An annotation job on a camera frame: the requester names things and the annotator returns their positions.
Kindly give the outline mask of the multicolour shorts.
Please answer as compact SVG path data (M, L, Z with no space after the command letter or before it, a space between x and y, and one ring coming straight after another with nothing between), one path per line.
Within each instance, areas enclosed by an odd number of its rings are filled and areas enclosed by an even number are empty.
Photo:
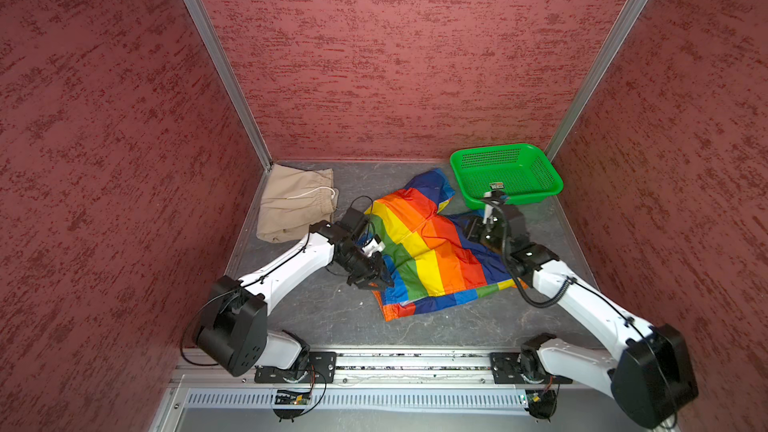
M367 210L393 285L375 297L387 322L474 302L514 288L499 255L470 241L476 215L445 216L455 190L440 169L421 173Z

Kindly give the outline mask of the green plastic basket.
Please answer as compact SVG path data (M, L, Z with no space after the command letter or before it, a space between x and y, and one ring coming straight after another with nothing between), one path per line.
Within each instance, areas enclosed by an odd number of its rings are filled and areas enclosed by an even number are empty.
M539 203L560 194L564 182L545 153L530 144L510 144L463 149L450 156L450 165L470 210L484 207L481 201L489 184L502 182L507 203Z

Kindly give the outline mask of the beige shorts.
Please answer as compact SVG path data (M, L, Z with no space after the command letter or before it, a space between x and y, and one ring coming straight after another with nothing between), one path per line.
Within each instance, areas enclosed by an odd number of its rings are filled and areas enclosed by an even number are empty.
M338 196L332 169L275 165L259 206L257 238L268 243L298 241L311 224L332 219Z

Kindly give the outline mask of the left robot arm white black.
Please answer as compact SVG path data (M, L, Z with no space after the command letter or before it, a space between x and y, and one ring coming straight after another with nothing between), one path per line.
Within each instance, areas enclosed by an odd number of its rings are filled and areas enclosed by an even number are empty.
M185 327L180 349L192 342L233 377L256 368L288 383L313 380L311 346L288 331L274 331L269 316L293 289L333 263L350 286L381 291L394 285L384 261L384 240L363 218L355 226L321 221L273 262L239 279L224 276Z

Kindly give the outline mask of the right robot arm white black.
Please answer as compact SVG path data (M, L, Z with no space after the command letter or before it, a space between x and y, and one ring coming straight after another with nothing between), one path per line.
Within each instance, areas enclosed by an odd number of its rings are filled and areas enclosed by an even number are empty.
M541 386L538 396L548 405L557 400L557 380L571 380L612 398L638 426L674 428L679 411L699 395L682 333L630 313L580 279L549 248L531 241L523 214L503 197L482 201L483 215L470 222L468 238L499 254L528 305L560 307L602 346L588 349L541 333L514 358L494 355L495 374Z

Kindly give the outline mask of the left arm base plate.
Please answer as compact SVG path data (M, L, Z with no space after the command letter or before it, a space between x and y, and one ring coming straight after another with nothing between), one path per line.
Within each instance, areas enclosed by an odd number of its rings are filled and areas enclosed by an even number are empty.
M309 384L320 378L328 384L334 381L336 352L309 351L301 352L297 360L288 369L258 366L255 369L254 382L258 384Z

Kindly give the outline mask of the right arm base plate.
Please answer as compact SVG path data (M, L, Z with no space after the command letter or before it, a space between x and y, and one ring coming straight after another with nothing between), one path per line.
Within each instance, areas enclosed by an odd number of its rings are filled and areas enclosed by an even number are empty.
M546 372L534 352L493 352L489 357L495 384L536 386L573 383L569 378Z

